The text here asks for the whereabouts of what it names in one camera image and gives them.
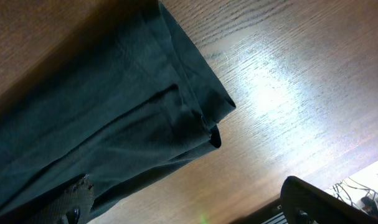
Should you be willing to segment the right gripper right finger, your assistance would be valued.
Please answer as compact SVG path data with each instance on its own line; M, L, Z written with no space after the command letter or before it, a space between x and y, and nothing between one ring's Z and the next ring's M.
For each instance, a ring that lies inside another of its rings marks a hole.
M378 224L378 219L342 202L317 187L289 176L280 192L280 204L289 224Z

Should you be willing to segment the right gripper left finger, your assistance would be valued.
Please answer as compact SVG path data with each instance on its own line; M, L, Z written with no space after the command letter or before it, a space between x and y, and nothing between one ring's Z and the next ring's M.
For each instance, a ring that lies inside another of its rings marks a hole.
M94 203L94 186L88 175L73 179L36 197L27 204L28 224L86 224Z

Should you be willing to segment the dark green t-shirt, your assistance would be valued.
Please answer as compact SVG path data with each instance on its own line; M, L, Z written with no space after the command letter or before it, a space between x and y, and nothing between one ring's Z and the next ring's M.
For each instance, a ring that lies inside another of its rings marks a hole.
M170 12L149 1L0 117L0 217L59 188L78 221L221 145L235 103Z

